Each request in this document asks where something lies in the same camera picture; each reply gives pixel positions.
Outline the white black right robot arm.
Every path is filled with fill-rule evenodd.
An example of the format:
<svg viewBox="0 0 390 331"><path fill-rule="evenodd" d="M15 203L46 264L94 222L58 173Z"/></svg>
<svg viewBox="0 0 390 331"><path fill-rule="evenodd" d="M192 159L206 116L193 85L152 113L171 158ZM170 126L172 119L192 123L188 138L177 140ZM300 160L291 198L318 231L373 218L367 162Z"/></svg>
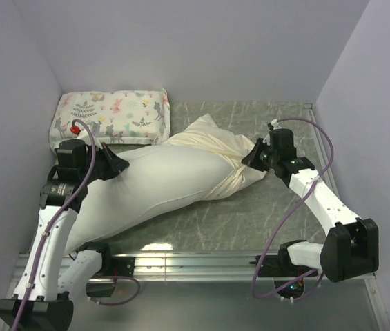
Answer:
<svg viewBox="0 0 390 331"><path fill-rule="evenodd" d="M326 235L323 244L301 240L282 244L277 255L282 274L294 275L304 266L323 271L337 283L378 270L377 224L346 207L320 178L315 166L297 155L290 129L271 129L269 140L259 138L242 163L261 172L272 170L304 201Z"/></svg>

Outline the white pillow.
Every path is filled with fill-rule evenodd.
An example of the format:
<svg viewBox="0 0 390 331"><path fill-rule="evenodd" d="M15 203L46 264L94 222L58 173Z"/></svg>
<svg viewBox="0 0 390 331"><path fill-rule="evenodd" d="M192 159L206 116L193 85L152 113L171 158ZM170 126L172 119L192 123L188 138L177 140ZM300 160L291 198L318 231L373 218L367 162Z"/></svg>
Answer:
<svg viewBox="0 0 390 331"><path fill-rule="evenodd" d="M88 185L66 253L205 200L233 170L222 157L190 146L148 146L119 157L129 162L127 169Z"/></svg>

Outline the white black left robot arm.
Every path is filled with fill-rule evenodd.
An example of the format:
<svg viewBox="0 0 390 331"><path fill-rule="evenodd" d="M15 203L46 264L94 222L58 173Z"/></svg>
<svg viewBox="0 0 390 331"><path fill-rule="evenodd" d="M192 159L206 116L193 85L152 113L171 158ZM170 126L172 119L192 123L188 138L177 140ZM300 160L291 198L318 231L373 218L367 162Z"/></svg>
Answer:
<svg viewBox="0 0 390 331"><path fill-rule="evenodd" d="M129 167L105 143L70 139L56 149L57 165L40 193L39 220L28 262L12 297L0 300L0 318L11 330L67 330L74 302L95 275L113 268L108 248L78 252L61 272L64 251L88 184L119 176Z"/></svg>

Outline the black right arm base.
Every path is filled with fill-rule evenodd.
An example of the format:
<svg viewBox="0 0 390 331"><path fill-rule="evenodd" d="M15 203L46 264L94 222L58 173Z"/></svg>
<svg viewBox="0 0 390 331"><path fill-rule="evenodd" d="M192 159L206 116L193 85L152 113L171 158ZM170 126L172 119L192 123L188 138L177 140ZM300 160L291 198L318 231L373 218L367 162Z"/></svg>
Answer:
<svg viewBox="0 0 390 331"><path fill-rule="evenodd" d="M277 278L292 277L296 278L305 272L311 270L306 266L293 265L288 254L287 248L293 244L304 242L304 240L295 240L280 245L277 255L266 255L264 262L258 272L259 278ZM304 294L304 281L300 279L295 283L277 291L279 297L286 299L298 299Z"/></svg>

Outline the cream satin pillowcase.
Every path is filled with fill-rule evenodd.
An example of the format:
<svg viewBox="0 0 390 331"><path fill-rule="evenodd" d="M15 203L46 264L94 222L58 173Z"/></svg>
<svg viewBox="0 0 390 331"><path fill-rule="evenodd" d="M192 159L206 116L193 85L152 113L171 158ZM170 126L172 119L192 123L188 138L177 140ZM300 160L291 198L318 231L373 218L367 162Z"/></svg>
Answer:
<svg viewBox="0 0 390 331"><path fill-rule="evenodd" d="M249 154L255 144L242 134L235 135L231 131L219 128L209 114L198 117L183 132L173 135L164 144L190 146L211 152L232 167L231 173L203 198L205 201L225 199L262 180L266 175L265 171L254 170L242 164L242 159Z"/></svg>

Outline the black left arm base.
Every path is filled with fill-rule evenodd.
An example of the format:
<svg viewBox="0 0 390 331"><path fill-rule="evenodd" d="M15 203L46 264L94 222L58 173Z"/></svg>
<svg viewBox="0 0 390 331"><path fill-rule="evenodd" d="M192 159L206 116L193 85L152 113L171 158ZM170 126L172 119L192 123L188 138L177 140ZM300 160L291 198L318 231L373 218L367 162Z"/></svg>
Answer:
<svg viewBox="0 0 390 331"><path fill-rule="evenodd" d="M108 265L104 265L86 284L86 294L90 298L110 298L118 282L129 281L133 277L135 257L114 257Z"/></svg>

